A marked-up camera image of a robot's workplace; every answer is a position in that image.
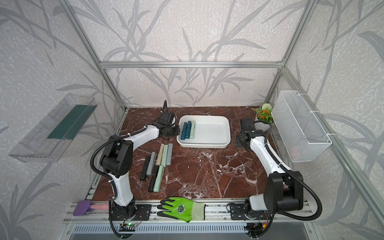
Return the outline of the teal pruning pliers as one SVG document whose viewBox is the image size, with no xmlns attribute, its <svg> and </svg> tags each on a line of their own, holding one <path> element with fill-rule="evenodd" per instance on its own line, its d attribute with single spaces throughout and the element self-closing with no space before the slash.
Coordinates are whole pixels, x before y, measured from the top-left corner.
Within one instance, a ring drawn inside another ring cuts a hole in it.
<svg viewBox="0 0 384 240">
<path fill-rule="evenodd" d="M 192 122 L 188 121 L 187 122 L 187 128 L 186 128 L 186 139 L 190 139 L 191 136 L 191 128 L 192 128 Z"/>
<path fill-rule="evenodd" d="M 185 140 L 186 139 L 187 126 L 188 126 L 188 123 L 184 122 L 182 133 L 181 133 L 181 140 Z"/>
</svg>

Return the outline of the white rectangular storage box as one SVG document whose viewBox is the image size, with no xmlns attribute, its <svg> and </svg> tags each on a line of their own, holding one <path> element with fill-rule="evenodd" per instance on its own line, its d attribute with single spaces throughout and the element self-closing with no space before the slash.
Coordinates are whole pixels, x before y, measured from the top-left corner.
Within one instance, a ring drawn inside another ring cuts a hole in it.
<svg viewBox="0 0 384 240">
<path fill-rule="evenodd" d="M 195 122 L 191 131 L 194 138 L 183 140 L 183 134 L 177 136 L 177 142 L 183 148 L 224 149 L 231 142 L 230 123 L 224 116 L 185 115 L 179 121 L 181 132 L 188 122 Z"/>
</svg>

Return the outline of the mint green pruning pliers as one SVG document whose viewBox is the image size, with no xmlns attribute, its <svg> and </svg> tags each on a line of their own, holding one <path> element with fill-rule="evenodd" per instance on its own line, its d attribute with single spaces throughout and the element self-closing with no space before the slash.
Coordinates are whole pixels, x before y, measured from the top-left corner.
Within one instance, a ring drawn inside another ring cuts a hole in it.
<svg viewBox="0 0 384 240">
<path fill-rule="evenodd" d="M 196 122 L 192 121 L 191 131 L 190 131 L 190 139 L 194 139 L 194 137 L 195 137 L 195 128 L 196 128 Z"/>
</svg>

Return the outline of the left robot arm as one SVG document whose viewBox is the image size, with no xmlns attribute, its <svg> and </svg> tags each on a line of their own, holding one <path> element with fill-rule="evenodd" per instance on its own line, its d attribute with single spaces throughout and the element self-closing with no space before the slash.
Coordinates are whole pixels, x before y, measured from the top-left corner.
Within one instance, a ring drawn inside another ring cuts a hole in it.
<svg viewBox="0 0 384 240">
<path fill-rule="evenodd" d="M 118 213 L 128 219 L 136 215 L 138 210 L 129 180 L 133 153 L 138 147 L 159 137 L 178 136 L 180 126 L 176 124 L 176 119 L 177 116 L 169 112 L 167 101 L 164 101 L 161 113 L 154 121 L 124 136 L 111 136 L 91 155 L 92 171 L 108 179 L 113 189 L 113 196 L 109 199 L 110 214 Z"/>
</svg>

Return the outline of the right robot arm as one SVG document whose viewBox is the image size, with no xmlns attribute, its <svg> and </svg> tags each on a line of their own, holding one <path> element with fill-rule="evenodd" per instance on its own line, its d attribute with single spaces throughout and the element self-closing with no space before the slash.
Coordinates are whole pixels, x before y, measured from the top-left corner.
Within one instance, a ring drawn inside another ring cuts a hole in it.
<svg viewBox="0 0 384 240">
<path fill-rule="evenodd" d="M 323 212 L 323 205 L 317 194 L 304 183 L 298 171 L 292 171 L 278 156 L 269 142 L 270 130 L 257 130 L 251 118 L 240 121 L 241 132 L 236 136 L 235 145 L 254 152 L 262 163 L 267 175 L 267 185 L 262 194 L 247 197 L 243 204 L 230 204 L 233 220 L 256 219 L 262 214 L 280 214 L 299 221 L 313 221 Z M 307 217 L 294 215 L 304 206 L 304 191 L 310 193 L 317 204 L 314 214 Z"/>
</svg>

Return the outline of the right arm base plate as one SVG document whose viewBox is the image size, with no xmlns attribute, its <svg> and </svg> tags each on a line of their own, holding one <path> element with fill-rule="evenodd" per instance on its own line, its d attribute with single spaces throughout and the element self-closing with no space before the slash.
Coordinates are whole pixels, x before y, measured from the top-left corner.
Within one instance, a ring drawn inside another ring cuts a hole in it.
<svg viewBox="0 0 384 240">
<path fill-rule="evenodd" d="M 244 204 L 230 203 L 227 210 L 233 221 L 267 221 L 270 218 L 263 211 L 253 211 Z"/>
</svg>

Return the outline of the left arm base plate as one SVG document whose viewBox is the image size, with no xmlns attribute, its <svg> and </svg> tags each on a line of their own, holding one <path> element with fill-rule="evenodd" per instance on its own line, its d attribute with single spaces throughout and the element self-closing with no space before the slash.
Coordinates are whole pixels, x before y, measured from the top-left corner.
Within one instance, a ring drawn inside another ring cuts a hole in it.
<svg viewBox="0 0 384 240">
<path fill-rule="evenodd" d="M 151 205 L 129 205 L 122 207 L 112 203 L 109 220 L 112 221 L 148 221 L 151 213 Z"/>
</svg>

